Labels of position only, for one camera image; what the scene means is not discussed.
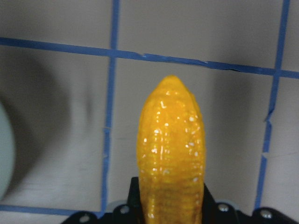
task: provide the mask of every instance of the bolt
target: bolt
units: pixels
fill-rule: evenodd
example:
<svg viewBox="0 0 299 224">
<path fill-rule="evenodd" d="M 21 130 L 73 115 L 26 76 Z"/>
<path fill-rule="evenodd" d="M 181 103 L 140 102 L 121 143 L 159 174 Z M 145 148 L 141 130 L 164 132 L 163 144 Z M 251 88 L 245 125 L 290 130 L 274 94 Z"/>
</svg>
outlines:
<svg viewBox="0 0 299 224">
<path fill-rule="evenodd" d="M 80 219 L 79 222 L 80 223 L 87 223 L 90 220 L 90 217 L 88 216 L 88 214 L 83 215 Z"/>
<path fill-rule="evenodd" d="M 130 211 L 130 208 L 129 208 L 129 206 L 126 206 L 126 205 L 122 206 L 120 209 L 121 214 L 127 214 L 129 211 Z"/>
<path fill-rule="evenodd" d="M 218 205 L 218 209 L 219 209 L 220 211 L 227 212 L 227 211 L 229 210 L 229 207 L 228 207 L 227 204 L 219 204 L 219 205 Z"/>
<path fill-rule="evenodd" d="M 263 209 L 260 214 L 263 218 L 272 218 L 272 213 L 269 210 Z"/>
</svg>

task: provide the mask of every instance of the banana-shaped object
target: banana-shaped object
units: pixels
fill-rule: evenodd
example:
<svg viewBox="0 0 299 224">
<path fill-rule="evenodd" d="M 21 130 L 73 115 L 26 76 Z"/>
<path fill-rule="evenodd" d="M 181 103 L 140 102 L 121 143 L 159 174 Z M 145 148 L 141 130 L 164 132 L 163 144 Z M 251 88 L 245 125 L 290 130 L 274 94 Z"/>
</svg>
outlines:
<svg viewBox="0 0 299 224">
<path fill-rule="evenodd" d="M 142 109 L 137 163 L 146 224 L 201 224 L 205 132 L 194 95 L 165 77 Z"/>
</svg>

